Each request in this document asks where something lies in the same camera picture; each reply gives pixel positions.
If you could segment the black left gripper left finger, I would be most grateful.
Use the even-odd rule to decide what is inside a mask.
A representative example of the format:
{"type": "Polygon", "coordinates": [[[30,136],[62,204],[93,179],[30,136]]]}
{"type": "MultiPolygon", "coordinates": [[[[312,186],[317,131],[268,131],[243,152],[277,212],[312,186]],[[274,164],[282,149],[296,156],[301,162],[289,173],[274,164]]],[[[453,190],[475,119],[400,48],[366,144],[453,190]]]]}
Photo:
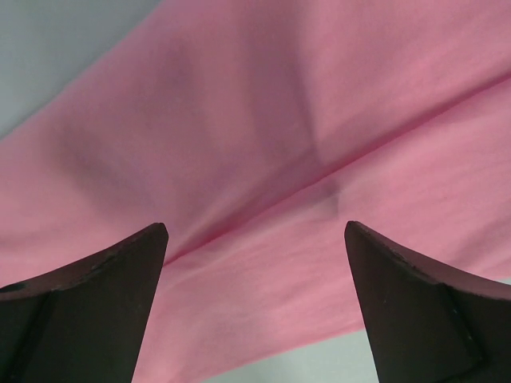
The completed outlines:
{"type": "Polygon", "coordinates": [[[3,382],[130,382],[168,243],[153,223],[1,289],[3,382]]]}

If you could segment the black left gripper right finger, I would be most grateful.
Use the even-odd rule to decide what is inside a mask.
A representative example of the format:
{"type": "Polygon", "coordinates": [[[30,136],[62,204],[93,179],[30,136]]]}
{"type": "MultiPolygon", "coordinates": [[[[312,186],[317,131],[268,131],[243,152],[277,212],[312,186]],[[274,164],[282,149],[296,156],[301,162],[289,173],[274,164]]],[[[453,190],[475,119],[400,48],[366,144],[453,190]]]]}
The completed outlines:
{"type": "Polygon", "coordinates": [[[355,221],[344,238],[378,379],[510,380],[510,287],[403,247],[355,221]]]}

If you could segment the pink t shirt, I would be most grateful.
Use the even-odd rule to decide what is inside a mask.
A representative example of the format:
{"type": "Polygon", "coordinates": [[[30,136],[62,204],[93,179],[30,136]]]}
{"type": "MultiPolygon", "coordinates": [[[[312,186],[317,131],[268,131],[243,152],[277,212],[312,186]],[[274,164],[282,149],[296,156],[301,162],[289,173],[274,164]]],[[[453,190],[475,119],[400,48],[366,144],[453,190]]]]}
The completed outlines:
{"type": "Polygon", "coordinates": [[[358,330],[357,220],[510,275],[507,1],[164,1],[1,142],[1,281],[163,223],[137,382],[358,330]]]}

